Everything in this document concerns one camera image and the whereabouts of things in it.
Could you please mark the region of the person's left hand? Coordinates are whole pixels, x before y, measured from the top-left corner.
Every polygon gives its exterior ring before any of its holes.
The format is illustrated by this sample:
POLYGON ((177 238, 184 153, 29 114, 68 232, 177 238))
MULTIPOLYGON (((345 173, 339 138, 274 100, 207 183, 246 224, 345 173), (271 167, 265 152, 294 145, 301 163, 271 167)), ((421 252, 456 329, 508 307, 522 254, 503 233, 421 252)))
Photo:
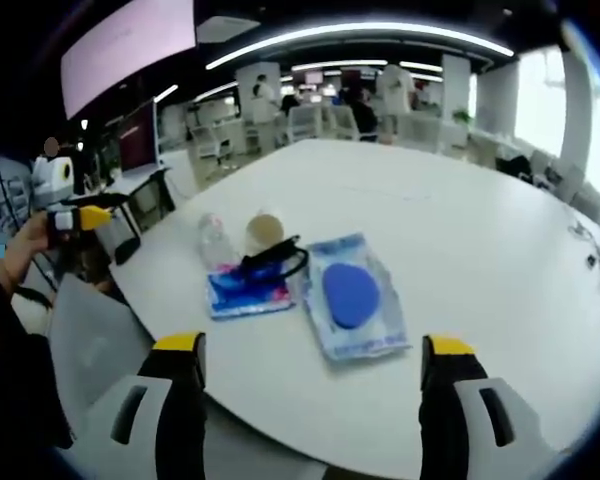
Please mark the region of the person's left hand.
POLYGON ((34 257, 48 249, 47 224, 48 214, 36 212, 10 240, 3 263, 11 293, 24 281, 34 257))

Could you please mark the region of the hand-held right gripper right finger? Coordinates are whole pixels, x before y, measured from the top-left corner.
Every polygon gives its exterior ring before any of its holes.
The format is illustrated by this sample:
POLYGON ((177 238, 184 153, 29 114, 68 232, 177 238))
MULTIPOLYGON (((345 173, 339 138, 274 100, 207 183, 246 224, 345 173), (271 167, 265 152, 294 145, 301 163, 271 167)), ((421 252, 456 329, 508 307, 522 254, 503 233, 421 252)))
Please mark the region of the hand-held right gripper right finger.
POLYGON ((420 391, 422 479, 542 479, 559 462, 536 411, 465 342, 423 337, 420 391))

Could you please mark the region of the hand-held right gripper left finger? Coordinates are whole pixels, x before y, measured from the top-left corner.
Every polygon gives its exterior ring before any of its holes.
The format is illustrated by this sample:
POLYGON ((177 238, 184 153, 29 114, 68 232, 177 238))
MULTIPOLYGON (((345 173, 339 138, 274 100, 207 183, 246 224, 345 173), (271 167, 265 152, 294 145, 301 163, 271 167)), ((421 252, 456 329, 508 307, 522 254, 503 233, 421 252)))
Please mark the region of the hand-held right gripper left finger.
POLYGON ((203 479, 205 334, 158 340, 136 375, 90 409, 77 439, 85 479, 203 479))

